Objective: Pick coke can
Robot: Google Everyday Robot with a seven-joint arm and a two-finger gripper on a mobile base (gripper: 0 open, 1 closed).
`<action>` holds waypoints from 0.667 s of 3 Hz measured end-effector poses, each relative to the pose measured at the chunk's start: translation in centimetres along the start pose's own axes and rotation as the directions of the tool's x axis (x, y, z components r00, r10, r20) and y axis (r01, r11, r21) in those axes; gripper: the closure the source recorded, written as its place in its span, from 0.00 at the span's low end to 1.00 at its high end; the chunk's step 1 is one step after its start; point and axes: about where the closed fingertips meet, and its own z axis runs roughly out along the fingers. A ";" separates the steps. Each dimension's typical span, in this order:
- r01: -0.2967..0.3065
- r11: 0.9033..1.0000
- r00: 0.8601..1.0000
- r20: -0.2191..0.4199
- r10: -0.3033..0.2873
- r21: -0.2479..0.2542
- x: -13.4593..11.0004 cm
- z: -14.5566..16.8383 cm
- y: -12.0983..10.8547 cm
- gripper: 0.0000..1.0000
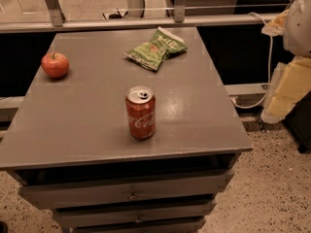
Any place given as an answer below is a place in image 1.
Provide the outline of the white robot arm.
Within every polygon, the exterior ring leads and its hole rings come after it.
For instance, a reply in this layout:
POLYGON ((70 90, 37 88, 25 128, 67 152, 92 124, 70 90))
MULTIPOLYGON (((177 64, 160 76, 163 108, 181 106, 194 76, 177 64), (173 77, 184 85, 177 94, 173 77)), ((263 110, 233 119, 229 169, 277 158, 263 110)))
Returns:
POLYGON ((263 102, 260 118, 274 124, 311 91, 311 0, 293 0, 289 9, 261 32, 273 36, 282 33, 284 49, 294 55, 288 64, 277 64, 263 102))

